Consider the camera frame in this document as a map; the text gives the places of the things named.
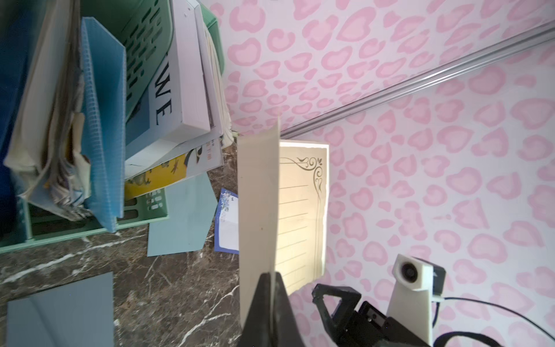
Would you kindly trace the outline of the cream lined letter paper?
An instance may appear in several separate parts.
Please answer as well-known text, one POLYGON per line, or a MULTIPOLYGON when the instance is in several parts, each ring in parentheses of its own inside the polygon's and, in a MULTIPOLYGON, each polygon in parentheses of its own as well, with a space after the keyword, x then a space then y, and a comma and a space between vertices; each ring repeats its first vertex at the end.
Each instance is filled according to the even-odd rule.
POLYGON ((274 126, 237 142, 240 318, 259 277, 291 294, 325 274, 329 145, 283 140, 274 126))

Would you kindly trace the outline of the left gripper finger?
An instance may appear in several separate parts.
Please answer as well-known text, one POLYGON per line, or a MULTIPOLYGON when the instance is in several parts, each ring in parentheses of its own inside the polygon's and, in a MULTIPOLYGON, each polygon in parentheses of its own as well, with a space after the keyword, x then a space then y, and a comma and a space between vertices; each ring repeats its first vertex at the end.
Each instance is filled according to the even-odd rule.
POLYGON ((303 345, 281 274, 261 274, 238 346, 303 345))

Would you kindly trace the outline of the white letter paper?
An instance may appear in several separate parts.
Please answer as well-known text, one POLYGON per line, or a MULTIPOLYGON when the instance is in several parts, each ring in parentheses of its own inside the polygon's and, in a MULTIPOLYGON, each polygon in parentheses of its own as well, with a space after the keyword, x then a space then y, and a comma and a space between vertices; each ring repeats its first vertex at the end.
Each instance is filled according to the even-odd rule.
POLYGON ((215 214, 215 251, 239 253, 238 196, 224 188, 215 214))

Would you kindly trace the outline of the light teal envelope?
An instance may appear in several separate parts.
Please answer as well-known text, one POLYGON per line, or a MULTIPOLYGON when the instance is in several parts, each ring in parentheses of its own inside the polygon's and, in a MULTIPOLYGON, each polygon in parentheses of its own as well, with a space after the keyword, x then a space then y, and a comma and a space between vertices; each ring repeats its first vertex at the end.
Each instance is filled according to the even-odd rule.
POLYGON ((150 224, 147 256, 196 252, 204 247, 217 199, 206 173, 166 188, 169 217, 150 224))

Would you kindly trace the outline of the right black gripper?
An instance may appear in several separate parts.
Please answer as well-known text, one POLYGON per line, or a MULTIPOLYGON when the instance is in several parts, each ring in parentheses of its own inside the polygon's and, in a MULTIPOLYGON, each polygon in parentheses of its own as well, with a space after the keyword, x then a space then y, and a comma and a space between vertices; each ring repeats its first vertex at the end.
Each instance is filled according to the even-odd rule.
POLYGON ((396 319, 386 317, 377 308, 364 302, 358 311, 361 294, 349 286, 317 284, 312 290, 312 302, 329 337, 338 343, 346 332, 347 346, 429 346, 396 319), (332 314, 325 297, 339 299, 332 314))

